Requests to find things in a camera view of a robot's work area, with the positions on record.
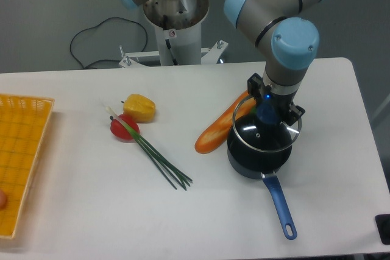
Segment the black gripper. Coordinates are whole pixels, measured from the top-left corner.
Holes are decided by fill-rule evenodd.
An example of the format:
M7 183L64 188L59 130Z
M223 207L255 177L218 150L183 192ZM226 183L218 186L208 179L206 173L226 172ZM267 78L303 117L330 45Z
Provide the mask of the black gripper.
M266 125L277 125L281 122L293 125L305 114L304 108L292 104L296 92L278 95L271 92L269 86L262 85L260 96L252 96L252 107L257 109L258 106L258 118Z

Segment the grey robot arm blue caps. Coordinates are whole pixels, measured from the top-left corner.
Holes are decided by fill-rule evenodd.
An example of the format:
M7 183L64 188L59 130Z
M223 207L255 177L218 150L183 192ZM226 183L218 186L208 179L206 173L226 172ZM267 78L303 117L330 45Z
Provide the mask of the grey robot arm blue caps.
M261 77L248 82L265 124L293 125L304 111L294 96L319 46L319 32L301 11L323 0L225 0L224 13L266 58ZM142 7L154 25L163 65L200 62L200 24L208 0L121 0L127 9Z

